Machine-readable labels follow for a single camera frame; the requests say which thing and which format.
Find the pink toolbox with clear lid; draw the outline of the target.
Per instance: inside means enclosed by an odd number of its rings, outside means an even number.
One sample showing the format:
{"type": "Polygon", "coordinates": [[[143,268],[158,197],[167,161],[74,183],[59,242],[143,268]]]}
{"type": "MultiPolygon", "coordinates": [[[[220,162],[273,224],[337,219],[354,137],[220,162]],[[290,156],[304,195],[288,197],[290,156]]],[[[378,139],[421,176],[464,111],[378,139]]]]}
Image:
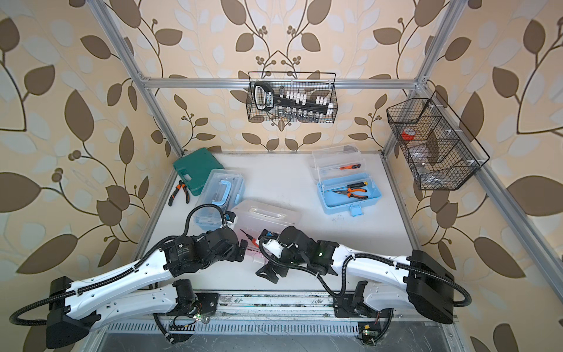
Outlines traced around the pink toolbox with clear lid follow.
{"type": "MultiPolygon", "coordinates": [[[[296,226],[301,220],[301,214],[297,211],[250,199],[245,199],[236,205],[232,212],[235,214],[234,232],[239,240],[247,240],[239,232],[240,229],[256,237],[258,240],[263,230],[281,233],[286,227],[296,226]]],[[[260,251],[249,249],[249,245],[246,250],[246,256],[249,256],[255,263],[265,263],[265,259],[260,251]]]]}

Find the blue toolbox with clear lid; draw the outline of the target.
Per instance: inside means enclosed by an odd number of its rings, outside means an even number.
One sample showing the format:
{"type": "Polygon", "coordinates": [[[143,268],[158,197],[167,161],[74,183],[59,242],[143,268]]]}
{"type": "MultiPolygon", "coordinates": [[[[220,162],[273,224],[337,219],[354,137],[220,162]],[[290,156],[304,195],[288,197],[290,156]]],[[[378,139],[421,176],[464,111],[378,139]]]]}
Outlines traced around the blue toolbox with clear lid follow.
{"type": "MultiPolygon", "coordinates": [[[[231,211],[242,201],[245,180],[241,173],[234,170],[212,170],[198,197],[196,206],[214,204],[225,213],[231,211]]],[[[192,221],[204,232],[221,227],[221,219],[217,210],[205,207],[198,210],[192,221]]]]}

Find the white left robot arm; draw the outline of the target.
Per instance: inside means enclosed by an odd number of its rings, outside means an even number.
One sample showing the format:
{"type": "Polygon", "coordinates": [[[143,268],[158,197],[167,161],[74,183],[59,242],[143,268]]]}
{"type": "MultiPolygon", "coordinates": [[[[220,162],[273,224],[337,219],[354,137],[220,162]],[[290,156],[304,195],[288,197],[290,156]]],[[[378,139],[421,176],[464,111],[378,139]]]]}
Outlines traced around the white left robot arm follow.
{"type": "Polygon", "coordinates": [[[183,274],[194,274],[219,261],[241,262],[248,246],[239,240],[236,215],[211,205],[220,225],[198,236],[183,232],[167,236],[140,259],[106,274],[73,281],[60,277],[51,283],[46,299],[16,310],[9,318],[16,326],[45,327],[49,349],[70,346],[92,330],[135,315],[174,312],[199,320],[203,304],[183,274]]]}

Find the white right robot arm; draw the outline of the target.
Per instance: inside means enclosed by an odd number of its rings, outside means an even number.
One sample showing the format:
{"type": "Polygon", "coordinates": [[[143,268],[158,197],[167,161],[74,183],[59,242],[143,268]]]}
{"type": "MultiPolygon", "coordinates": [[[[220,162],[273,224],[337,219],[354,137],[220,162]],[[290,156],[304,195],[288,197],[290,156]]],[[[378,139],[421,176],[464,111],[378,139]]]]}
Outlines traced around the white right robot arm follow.
{"type": "Polygon", "coordinates": [[[314,277],[334,300],[358,278],[356,307],[373,311],[404,307],[440,324],[452,324],[454,309],[472,304],[471,294],[453,275],[421,250],[408,256],[377,255],[333,241],[314,240],[290,226],[281,233],[263,230],[256,245],[268,261],[257,272],[272,283],[289,271],[314,277]]]}

